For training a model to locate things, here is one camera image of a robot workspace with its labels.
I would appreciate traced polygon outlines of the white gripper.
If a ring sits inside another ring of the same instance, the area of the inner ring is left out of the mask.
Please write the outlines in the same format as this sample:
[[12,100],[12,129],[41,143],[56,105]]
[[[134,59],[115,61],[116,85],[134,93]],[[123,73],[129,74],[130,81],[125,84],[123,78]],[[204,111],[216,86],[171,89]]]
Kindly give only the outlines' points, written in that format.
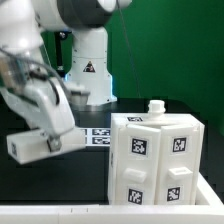
[[18,96],[6,88],[0,88],[8,107],[25,120],[44,129],[49,135],[47,144],[51,152],[61,149],[59,137],[75,127],[75,120],[71,112],[65,93],[56,78],[50,81],[56,87],[54,92],[48,81],[34,79],[27,83],[23,95]]

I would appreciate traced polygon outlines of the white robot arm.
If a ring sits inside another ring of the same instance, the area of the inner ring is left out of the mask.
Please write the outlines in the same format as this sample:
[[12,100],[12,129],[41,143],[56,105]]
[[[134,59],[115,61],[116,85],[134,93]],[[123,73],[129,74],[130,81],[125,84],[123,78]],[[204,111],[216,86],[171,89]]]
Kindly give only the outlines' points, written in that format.
[[[0,95],[34,126],[7,137],[8,152],[61,153],[83,147],[72,107],[102,107],[116,100],[107,70],[105,25],[132,0],[0,0]],[[71,35],[72,76],[64,79],[48,59],[42,38]]]

